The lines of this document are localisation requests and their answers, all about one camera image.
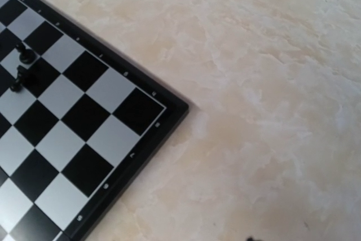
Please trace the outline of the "black grey chess board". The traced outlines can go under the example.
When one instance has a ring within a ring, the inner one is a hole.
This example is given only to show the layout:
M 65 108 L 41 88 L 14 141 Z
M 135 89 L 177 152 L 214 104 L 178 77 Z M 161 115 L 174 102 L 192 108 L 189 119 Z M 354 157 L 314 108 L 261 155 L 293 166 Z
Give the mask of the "black grey chess board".
M 1 0 L 1 239 L 86 239 L 188 111 L 44 1 Z

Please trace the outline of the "black chess piece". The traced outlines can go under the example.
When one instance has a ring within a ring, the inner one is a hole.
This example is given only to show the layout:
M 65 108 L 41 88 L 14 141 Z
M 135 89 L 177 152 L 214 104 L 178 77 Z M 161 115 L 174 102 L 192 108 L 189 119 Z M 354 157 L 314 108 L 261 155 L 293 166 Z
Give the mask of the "black chess piece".
M 36 54 L 33 50 L 28 49 L 22 42 L 16 44 L 15 49 L 19 53 L 19 60 L 23 64 L 32 64 L 36 59 Z
M 31 86 L 35 83 L 35 76 L 31 68 L 25 68 L 22 65 L 17 67 L 17 75 L 15 81 L 10 86 L 10 90 L 17 93 L 23 86 Z

